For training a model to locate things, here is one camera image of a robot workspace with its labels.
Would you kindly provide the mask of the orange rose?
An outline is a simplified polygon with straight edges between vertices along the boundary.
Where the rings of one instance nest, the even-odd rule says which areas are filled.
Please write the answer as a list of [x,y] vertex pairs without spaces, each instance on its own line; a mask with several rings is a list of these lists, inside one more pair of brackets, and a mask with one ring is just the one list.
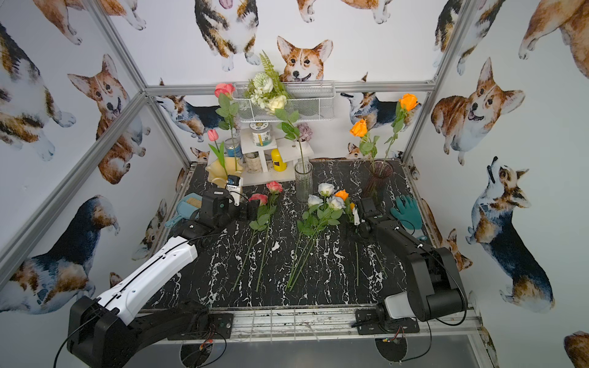
[[399,133],[404,130],[406,126],[411,124],[415,114],[414,110],[416,110],[418,106],[420,106],[420,103],[414,94],[405,94],[399,101],[397,101],[395,118],[391,124],[393,134],[385,142],[386,150],[384,159],[389,157],[391,147],[397,140]]
[[[354,225],[354,216],[353,216],[353,209],[356,205],[351,201],[350,195],[346,190],[340,190],[335,193],[334,195],[336,198],[340,199],[343,204],[343,210],[345,212],[345,216],[347,216],[348,228],[351,232],[351,237],[353,238],[356,234],[357,226]],[[355,262],[354,262],[354,270],[355,270],[355,285],[359,285],[359,250],[356,240],[354,240],[354,252],[355,252]]]
[[350,133],[353,136],[360,138],[360,153],[368,157],[371,161],[371,164],[374,165],[374,161],[377,157],[377,141],[380,137],[371,136],[371,133],[368,130],[368,123],[365,121],[365,119],[360,119],[356,124],[354,124],[350,130]]

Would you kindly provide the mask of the cream rose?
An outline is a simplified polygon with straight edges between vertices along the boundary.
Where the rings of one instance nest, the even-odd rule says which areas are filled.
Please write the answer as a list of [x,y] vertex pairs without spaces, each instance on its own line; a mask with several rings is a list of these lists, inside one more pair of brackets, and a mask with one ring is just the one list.
[[267,107],[268,110],[273,113],[279,120],[278,128],[285,134],[285,139],[290,140],[292,142],[297,142],[299,151],[301,154],[301,174],[308,174],[311,172],[305,163],[305,156],[303,154],[302,149],[302,134],[298,127],[296,127],[296,123],[300,118],[300,114],[297,110],[294,110],[291,113],[288,113],[285,110],[287,102],[287,97],[283,94],[278,95],[277,97],[271,98],[268,103]]

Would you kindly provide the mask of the pink rose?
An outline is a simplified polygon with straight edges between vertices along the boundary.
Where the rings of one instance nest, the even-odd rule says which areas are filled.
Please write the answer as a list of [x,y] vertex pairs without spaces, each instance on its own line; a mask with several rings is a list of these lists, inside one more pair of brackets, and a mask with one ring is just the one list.
[[269,194],[267,196],[266,204],[260,208],[260,210],[262,210],[262,213],[257,220],[257,223],[259,224],[259,230],[264,231],[264,237],[262,260],[261,265],[259,266],[259,275],[256,282],[256,291],[259,291],[259,288],[262,283],[262,274],[267,261],[268,240],[270,236],[271,222],[278,208],[279,196],[283,192],[282,184],[280,184],[279,182],[272,181],[267,183],[265,186],[269,191]]
[[218,84],[215,90],[215,95],[219,100],[219,108],[216,113],[222,118],[219,129],[228,130],[231,137],[233,137],[233,131],[236,129],[236,117],[239,111],[239,105],[233,102],[233,93],[235,91],[233,84]]
[[270,219],[270,205],[268,204],[268,196],[260,193],[253,194],[249,199],[245,207],[245,219],[248,221],[248,226],[252,233],[250,240],[248,241],[247,251],[245,253],[245,261],[242,262],[238,278],[232,287],[232,291],[236,289],[238,282],[241,280],[243,271],[248,262],[248,255],[252,251],[254,240],[257,234],[266,230],[268,227],[268,221]]

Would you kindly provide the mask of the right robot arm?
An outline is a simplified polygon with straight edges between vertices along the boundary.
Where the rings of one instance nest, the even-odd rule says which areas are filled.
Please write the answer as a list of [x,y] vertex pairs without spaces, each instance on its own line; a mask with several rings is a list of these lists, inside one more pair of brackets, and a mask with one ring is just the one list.
[[392,251],[406,274],[406,290],[385,297],[373,322],[404,319],[427,322],[466,313],[468,300],[456,260],[448,248],[435,248],[421,231],[423,220],[413,197],[400,196],[388,214],[371,198],[354,208],[360,237]]

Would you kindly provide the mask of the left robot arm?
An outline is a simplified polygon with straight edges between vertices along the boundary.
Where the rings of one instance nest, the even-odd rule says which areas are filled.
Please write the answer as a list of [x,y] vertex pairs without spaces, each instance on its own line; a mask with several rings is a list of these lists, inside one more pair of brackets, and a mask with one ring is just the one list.
[[198,257],[197,243],[216,237],[234,221],[252,221],[261,200],[211,188],[191,193],[166,226],[174,236],[132,274],[99,297],[83,297],[71,307],[68,336],[61,344],[89,367],[123,367],[142,349],[181,334],[210,336],[209,309],[196,301],[141,315],[144,305],[176,273]]

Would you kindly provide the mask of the teal rubber glove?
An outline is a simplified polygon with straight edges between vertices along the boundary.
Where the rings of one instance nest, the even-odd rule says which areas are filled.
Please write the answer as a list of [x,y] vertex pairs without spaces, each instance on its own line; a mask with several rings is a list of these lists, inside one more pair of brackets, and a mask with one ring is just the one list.
[[423,219],[421,218],[417,201],[412,196],[397,196],[395,204],[390,209],[391,215],[405,230],[420,241],[428,239],[423,231]]

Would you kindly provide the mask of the white rose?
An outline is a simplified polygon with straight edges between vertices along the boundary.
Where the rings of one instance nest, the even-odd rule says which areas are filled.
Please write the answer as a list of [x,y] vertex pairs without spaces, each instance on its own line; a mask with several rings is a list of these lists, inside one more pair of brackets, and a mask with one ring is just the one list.
[[335,187],[333,184],[323,182],[318,185],[318,192],[323,197],[330,197],[334,194]]
[[297,221],[298,237],[295,243],[294,258],[291,267],[286,290],[291,291],[298,280],[302,266],[308,258],[311,243],[314,240],[318,228],[319,220],[315,215],[316,211],[323,204],[319,196],[308,196],[308,208],[303,211],[302,219]]
[[[317,231],[315,233],[314,240],[311,243],[311,248],[310,248],[310,252],[308,253],[308,258],[311,254],[312,248],[316,245],[316,242],[317,242],[320,234],[322,234],[323,231],[325,231],[329,226],[339,225],[340,224],[340,217],[342,217],[342,215],[344,214],[344,210],[343,210],[344,204],[340,199],[336,198],[335,196],[331,196],[329,198],[323,197],[323,196],[319,196],[319,197],[323,200],[323,204],[319,207],[319,209],[315,213],[315,215],[317,216],[317,218],[319,220],[319,224],[318,224]],[[304,263],[304,265],[302,266],[300,275],[302,274],[303,268],[307,264],[308,258],[307,258],[306,262]]]

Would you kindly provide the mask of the purple glass vase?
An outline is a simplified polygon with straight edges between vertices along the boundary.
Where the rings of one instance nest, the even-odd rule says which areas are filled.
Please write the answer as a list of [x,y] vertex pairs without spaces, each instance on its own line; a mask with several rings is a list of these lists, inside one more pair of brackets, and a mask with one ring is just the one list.
[[376,205],[383,202],[385,189],[393,172],[392,164],[385,159],[378,159],[369,163],[369,176],[363,188],[363,197],[372,199]]

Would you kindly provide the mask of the blue tin can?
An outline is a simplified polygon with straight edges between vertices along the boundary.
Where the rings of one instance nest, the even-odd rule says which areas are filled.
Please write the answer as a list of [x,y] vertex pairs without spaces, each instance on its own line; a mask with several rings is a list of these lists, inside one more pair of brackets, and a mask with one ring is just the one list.
[[228,138],[224,141],[225,152],[228,157],[242,159],[241,141],[237,137]]

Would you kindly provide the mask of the yellow bottle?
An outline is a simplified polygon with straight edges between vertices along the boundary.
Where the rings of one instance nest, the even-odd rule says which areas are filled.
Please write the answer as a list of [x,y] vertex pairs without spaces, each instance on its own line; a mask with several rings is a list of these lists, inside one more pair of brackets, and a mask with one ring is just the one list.
[[287,169],[287,164],[283,161],[280,151],[274,149],[271,152],[272,167],[276,172],[284,172]]

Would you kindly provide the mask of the white lidded jar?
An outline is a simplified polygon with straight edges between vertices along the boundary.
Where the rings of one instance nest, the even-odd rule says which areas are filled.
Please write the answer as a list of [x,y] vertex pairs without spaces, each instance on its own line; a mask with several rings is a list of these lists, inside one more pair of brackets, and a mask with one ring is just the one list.
[[271,125],[267,122],[250,123],[252,141],[257,147],[268,146],[272,141]]

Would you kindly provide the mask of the clear glass cylinder vase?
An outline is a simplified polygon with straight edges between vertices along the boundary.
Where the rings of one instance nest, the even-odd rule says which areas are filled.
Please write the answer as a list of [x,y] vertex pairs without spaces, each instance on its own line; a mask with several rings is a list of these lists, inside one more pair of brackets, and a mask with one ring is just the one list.
[[313,190],[313,165],[308,161],[297,162],[294,172],[296,198],[299,202],[307,202]]

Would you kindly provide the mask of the white green artificial bouquet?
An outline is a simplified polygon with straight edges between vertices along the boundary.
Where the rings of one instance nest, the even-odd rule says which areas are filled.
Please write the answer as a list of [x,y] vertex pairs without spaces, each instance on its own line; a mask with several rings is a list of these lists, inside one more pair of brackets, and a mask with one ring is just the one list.
[[263,71],[249,81],[244,95],[254,105],[274,113],[276,109],[284,109],[291,97],[268,55],[262,52],[259,58]]

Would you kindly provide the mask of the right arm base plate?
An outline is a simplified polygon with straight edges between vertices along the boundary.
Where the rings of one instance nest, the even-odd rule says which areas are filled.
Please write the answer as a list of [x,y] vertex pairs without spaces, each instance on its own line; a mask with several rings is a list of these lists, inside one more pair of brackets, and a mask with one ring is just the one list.
[[354,312],[355,321],[351,327],[355,328],[360,335],[377,334],[417,334],[420,326],[412,318],[392,319],[385,312],[376,308],[357,309]]

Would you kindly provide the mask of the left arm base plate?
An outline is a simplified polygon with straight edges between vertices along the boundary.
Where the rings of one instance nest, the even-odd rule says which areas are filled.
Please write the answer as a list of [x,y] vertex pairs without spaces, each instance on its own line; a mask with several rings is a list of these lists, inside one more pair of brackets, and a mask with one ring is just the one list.
[[231,336],[234,314],[213,313],[198,317],[185,331],[168,337],[167,340],[204,340],[215,333],[227,338]]

